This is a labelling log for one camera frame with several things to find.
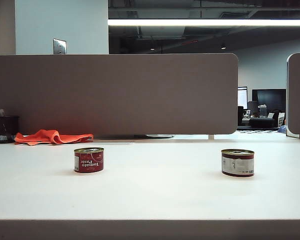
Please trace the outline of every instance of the fluorescent light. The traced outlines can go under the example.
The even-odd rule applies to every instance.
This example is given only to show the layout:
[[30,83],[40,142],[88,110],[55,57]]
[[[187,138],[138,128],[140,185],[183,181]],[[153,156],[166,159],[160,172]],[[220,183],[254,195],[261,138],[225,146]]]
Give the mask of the fluorescent light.
[[109,26],[300,26],[300,20],[272,19],[108,19]]

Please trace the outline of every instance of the light switch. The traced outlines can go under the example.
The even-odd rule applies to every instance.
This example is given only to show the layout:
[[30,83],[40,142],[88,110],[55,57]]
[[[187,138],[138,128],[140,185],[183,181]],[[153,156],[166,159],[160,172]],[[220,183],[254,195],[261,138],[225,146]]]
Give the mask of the light switch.
[[60,39],[53,39],[53,54],[66,54],[67,42]]

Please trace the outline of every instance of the tomato paste can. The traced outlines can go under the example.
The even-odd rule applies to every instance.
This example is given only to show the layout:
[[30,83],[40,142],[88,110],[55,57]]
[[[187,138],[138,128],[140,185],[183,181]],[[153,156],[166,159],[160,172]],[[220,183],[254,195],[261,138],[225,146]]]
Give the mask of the tomato paste can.
[[77,173],[94,173],[104,169],[104,149],[86,147],[74,150],[74,171]]
[[244,149],[224,149],[222,173],[234,177],[251,177],[255,174],[255,152]]

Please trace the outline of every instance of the black cup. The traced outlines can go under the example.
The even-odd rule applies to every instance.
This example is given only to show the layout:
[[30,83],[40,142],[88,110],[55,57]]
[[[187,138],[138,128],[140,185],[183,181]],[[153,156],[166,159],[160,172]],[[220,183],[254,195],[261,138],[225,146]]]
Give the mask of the black cup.
[[18,116],[0,116],[0,144],[14,143],[19,132]]

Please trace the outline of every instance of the black monitor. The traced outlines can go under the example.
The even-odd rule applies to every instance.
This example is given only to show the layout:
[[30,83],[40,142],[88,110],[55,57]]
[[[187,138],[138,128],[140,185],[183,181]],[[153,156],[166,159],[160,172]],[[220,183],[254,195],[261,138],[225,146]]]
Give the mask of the black monitor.
[[265,104],[267,113],[273,110],[286,112],[286,89],[253,89],[252,101]]
[[248,109],[248,87],[238,86],[238,106]]

